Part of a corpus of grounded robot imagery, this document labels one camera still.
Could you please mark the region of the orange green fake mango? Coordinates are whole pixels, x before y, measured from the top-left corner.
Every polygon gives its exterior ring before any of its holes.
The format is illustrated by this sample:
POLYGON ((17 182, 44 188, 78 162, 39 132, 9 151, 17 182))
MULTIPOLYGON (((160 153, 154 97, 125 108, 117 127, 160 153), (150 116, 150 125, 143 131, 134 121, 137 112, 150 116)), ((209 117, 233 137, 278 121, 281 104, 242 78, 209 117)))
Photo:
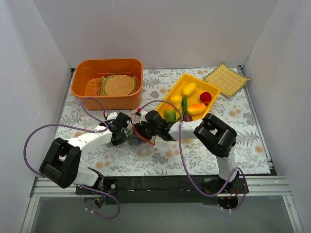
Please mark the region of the orange green fake mango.
POLYGON ((176 121, 176 110, 173 106, 167 105, 164 109, 164 117, 167 122, 176 121))

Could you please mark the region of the yellow fake lemon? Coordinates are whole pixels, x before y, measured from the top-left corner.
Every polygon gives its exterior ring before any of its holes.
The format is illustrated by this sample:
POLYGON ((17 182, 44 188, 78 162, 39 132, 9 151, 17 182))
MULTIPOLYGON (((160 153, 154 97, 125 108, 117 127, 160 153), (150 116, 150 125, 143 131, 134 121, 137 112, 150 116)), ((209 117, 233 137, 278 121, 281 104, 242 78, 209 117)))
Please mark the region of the yellow fake lemon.
POLYGON ((182 89, 182 95, 184 97, 190 97, 196 91, 196 83, 189 83, 182 89))

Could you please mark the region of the green fake chili pepper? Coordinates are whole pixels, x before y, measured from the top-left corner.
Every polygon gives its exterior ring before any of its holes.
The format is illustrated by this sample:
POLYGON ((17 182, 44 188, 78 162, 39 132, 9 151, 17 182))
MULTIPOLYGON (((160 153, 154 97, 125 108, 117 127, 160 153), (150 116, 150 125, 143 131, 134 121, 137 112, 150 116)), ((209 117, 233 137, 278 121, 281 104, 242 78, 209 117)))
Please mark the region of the green fake chili pepper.
POLYGON ((187 113, 188 101, 186 97, 182 98, 181 107, 182 107, 182 115, 179 116, 177 121, 179 121, 187 113))

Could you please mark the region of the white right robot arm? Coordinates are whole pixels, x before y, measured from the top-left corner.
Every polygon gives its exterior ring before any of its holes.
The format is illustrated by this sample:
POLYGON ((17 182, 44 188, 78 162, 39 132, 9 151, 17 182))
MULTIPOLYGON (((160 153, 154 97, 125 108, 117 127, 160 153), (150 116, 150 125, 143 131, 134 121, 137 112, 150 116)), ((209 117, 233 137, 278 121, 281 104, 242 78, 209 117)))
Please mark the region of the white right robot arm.
POLYGON ((135 124, 136 134, 147 140, 154 136, 164 141, 179 139, 198 139, 206 149, 216 156, 220 188, 233 192, 238 182, 237 166, 234 158, 237 132, 215 115, 208 113, 202 119, 188 122, 167 122, 155 110, 142 115, 142 120, 135 124))

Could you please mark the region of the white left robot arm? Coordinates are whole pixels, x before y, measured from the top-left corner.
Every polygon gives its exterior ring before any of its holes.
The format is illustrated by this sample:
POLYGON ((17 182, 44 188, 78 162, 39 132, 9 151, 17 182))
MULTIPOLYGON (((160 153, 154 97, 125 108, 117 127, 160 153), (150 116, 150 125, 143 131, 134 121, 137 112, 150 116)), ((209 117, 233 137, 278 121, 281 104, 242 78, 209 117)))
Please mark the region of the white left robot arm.
POLYGON ((112 113, 108 121, 94 129, 94 133, 67 140, 55 139, 40 166, 40 173, 61 188, 72 184, 85 185, 92 194, 99 194, 104 189, 103 175, 80 165, 80 159, 100 146, 124 143, 127 140, 124 129, 131 122, 131 117, 124 113, 112 113))

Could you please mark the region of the clear zip top bag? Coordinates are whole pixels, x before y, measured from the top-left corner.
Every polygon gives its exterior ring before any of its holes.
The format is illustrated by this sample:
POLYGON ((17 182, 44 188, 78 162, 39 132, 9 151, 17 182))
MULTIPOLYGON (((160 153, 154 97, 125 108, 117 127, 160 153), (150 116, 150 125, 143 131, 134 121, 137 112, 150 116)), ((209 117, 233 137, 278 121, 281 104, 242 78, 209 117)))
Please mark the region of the clear zip top bag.
POLYGON ((152 142, 154 145, 151 145, 136 135, 132 121, 130 121, 129 125, 123 129, 123 132, 125 133, 126 140, 124 143, 116 146, 116 148, 125 155, 142 158, 158 152, 157 147, 155 146, 155 141, 152 142))

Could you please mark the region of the red fake apple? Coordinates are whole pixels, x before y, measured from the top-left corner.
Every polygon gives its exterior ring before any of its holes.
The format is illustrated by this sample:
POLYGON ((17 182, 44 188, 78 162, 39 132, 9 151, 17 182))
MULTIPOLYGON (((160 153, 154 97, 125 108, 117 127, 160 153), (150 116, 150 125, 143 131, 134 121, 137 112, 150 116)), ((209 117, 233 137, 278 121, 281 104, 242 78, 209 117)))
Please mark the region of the red fake apple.
POLYGON ((209 105, 209 103, 212 101, 212 95, 209 92, 203 92, 200 95, 200 101, 205 105, 209 105))

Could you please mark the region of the yellow orange fake mango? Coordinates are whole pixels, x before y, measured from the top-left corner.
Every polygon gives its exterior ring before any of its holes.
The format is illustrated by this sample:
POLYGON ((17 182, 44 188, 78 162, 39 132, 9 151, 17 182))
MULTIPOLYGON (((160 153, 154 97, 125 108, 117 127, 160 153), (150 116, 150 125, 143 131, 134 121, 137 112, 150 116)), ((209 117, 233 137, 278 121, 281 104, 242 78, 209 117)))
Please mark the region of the yellow orange fake mango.
POLYGON ((204 103, 197 103, 189 106, 187 108, 187 113, 191 116, 203 113, 206 110, 206 105, 204 103))

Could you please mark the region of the dark purple fake plum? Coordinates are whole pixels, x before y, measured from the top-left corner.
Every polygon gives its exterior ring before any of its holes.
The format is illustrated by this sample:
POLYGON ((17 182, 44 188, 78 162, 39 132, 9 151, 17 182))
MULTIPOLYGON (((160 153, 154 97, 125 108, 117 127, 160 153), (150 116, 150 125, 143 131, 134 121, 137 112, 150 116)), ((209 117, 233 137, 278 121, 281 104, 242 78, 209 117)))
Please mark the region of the dark purple fake plum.
POLYGON ((193 121, 192 116, 189 115, 189 114, 184 115, 183 116, 183 121, 184 122, 191 122, 191 121, 193 121))

